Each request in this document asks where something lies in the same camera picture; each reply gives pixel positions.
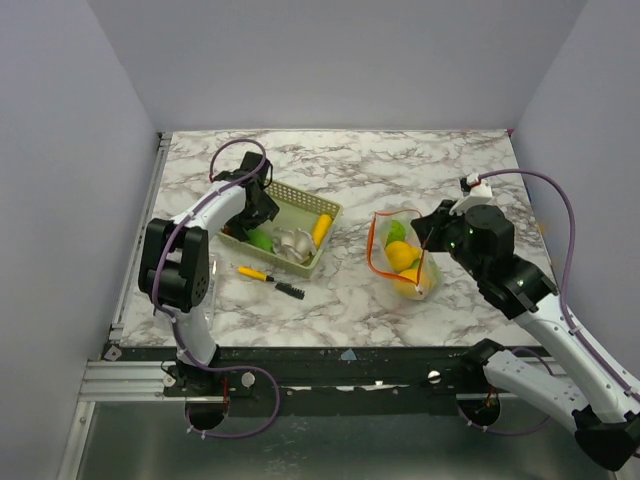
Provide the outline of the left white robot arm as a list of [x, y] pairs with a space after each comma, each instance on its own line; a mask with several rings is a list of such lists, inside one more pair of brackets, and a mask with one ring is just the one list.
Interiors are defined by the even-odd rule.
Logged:
[[139, 290], [164, 316], [177, 343], [177, 359], [192, 365], [187, 382], [201, 395], [214, 393], [222, 380], [212, 364], [217, 350], [203, 302], [211, 280], [209, 244], [226, 229], [244, 241], [248, 233], [279, 213], [266, 188], [272, 165], [263, 153], [247, 152], [234, 171], [213, 178], [209, 191], [182, 213], [146, 226]]

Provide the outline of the clear zip top bag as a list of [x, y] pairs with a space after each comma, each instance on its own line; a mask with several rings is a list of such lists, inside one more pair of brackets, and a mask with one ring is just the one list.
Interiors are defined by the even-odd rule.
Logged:
[[387, 280], [400, 297], [413, 301], [426, 300], [441, 283], [438, 265], [411, 226], [420, 217], [415, 208], [375, 212], [366, 246], [371, 271]]

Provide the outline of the yellow orange round fruit toy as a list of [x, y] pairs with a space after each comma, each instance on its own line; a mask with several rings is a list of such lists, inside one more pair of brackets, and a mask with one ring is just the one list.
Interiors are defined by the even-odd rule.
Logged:
[[402, 280], [394, 280], [395, 292], [403, 298], [422, 300], [431, 290], [431, 277], [425, 269], [407, 269], [399, 274]]

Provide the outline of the yellow pear toy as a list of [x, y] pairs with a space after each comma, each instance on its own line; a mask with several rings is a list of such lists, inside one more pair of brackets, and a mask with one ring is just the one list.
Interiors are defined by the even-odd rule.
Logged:
[[401, 273], [420, 259], [422, 250], [407, 242], [394, 242], [385, 247], [385, 254], [392, 270]]

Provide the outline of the bright green citrus toy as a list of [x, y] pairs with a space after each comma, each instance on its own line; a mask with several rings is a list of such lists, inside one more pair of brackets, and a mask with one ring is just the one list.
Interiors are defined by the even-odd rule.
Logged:
[[406, 238], [407, 233], [404, 224], [398, 220], [392, 220], [389, 224], [385, 245], [388, 246], [394, 242], [404, 242]]

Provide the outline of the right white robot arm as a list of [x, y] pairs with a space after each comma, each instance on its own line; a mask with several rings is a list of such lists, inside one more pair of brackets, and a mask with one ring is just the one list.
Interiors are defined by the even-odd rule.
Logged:
[[469, 390], [507, 390], [570, 431], [597, 465], [620, 470], [639, 450], [639, 380], [608, 354], [561, 303], [555, 284], [514, 252], [515, 227], [493, 205], [454, 214], [444, 200], [412, 221], [420, 244], [446, 252], [475, 280], [482, 297], [534, 337], [556, 360], [568, 382], [526, 365], [491, 343], [489, 352], [464, 362]]

